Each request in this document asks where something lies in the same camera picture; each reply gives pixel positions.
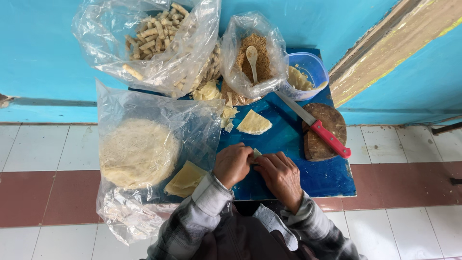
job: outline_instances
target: round wooden chopping board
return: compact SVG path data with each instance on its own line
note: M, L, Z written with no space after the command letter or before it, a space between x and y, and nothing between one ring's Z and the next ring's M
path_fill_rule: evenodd
M322 122L322 126L331 132L345 145L347 143L347 126L340 112L335 108L322 103L310 103L303 106L316 119ZM305 158L309 161L324 161L334 158L338 154L328 146L305 121L302 122Z

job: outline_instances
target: red knife handle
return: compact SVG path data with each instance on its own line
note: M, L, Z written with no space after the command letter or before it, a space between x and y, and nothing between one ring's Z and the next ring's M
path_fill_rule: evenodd
M311 125L311 129L319 135L336 153L342 158L349 158L351 156L351 150L343 146L343 144L327 129L322 126L320 120L316 120L314 124Z

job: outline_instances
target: blue lid container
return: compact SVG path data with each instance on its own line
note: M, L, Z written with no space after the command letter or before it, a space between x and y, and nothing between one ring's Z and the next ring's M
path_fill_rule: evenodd
M287 81L279 88L279 91L287 95L294 101L303 101L312 99L316 94L323 90L329 83L329 75L324 63L316 55L308 52L291 53L289 56L289 66L295 67L300 72L308 75L307 80L313 84L313 90L302 91L292 87Z

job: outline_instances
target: turquoise painted wall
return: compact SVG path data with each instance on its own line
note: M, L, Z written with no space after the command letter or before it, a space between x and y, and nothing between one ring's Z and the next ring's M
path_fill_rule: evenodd
M1 1L0 93L28 98L95 101L98 77L126 88L90 68L70 32L81 0ZM259 10L282 32L288 47L319 48L333 66L397 0L223 0L220 32L233 14ZM0 122L96 122L95 108L11 105Z
M422 123L460 116L461 61L462 26L458 26L429 42L339 110L347 124Z

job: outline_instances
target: right hand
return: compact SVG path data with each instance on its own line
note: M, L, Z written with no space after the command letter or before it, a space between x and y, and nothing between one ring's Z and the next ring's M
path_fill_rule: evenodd
M296 214L303 198L300 186L300 170L283 152L264 154L256 158L260 165L254 166L273 195Z

